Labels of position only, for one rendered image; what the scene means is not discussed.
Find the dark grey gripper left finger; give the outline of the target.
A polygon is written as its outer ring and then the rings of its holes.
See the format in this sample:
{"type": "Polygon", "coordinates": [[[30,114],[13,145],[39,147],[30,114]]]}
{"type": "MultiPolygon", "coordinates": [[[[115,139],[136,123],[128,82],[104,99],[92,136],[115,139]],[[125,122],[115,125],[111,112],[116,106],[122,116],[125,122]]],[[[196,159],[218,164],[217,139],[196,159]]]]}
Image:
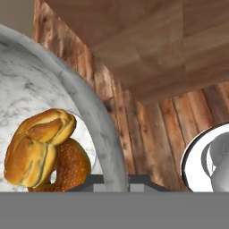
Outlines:
{"type": "Polygon", "coordinates": [[[86,181],[71,189],[76,192],[103,192],[106,190],[102,174],[88,175],[86,181]]]}

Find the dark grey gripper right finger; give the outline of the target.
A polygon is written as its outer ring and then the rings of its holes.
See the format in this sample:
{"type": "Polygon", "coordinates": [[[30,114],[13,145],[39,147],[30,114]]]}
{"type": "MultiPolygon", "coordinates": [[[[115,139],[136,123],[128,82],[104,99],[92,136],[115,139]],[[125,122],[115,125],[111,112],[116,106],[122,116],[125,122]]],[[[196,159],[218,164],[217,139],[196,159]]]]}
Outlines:
{"type": "Polygon", "coordinates": [[[164,192],[167,188],[152,182],[147,174],[131,174],[129,176],[130,192],[164,192]]]}

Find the white marble bowl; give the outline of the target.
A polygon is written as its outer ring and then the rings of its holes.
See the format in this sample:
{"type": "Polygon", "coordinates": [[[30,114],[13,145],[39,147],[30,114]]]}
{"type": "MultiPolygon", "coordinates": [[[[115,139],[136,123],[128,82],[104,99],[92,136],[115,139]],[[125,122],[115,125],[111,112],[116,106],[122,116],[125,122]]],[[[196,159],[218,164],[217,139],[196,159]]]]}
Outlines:
{"type": "Polygon", "coordinates": [[[49,108],[73,114],[73,137],[89,154],[107,191],[126,192],[129,179],[112,119],[90,85],[52,52],[0,24],[0,191],[17,191],[3,177],[4,155],[17,127],[49,108]]]}

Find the brown seeded bread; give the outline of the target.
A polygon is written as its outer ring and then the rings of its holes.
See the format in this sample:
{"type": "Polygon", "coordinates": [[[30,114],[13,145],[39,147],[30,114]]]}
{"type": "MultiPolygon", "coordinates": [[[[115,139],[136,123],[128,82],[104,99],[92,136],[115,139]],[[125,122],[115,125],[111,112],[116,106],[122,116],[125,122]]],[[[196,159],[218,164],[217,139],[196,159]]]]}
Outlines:
{"type": "Polygon", "coordinates": [[[57,147],[57,160],[55,164],[56,178],[53,183],[46,182],[37,188],[28,188],[29,192],[65,192],[85,183],[91,174],[89,156],[80,143],[68,139],[57,147]]]}

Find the golden bread roll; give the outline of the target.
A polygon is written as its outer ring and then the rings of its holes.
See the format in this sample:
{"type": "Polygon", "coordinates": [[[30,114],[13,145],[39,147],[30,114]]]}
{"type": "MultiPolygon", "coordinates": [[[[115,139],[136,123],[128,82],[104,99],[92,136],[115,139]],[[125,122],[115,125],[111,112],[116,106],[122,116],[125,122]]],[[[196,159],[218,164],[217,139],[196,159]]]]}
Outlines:
{"type": "Polygon", "coordinates": [[[6,150],[5,180],[30,188],[43,183],[54,168],[56,147],[72,135],[76,123],[72,114],[57,108],[25,119],[6,150]]]}

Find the white plate with black rim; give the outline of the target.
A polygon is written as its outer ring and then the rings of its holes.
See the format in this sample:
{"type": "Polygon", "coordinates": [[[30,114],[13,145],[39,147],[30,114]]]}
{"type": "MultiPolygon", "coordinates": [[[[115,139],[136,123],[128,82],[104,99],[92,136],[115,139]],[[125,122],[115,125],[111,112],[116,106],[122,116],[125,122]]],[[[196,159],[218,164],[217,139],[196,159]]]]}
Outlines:
{"type": "Polygon", "coordinates": [[[181,162],[182,180],[192,192],[213,192],[210,179],[201,165],[204,147],[217,135],[229,132],[229,122],[220,123],[198,134],[184,150],[181,162]]]}

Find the grey cup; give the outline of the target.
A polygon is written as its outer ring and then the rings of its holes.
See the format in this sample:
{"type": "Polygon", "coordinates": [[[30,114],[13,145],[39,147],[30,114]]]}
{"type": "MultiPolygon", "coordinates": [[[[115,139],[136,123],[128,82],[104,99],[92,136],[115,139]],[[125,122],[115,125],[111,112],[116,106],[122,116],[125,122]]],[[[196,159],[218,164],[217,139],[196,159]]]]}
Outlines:
{"type": "Polygon", "coordinates": [[[229,132],[217,135],[204,147],[201,165],[213,192],[229,192],[229,132]]]}

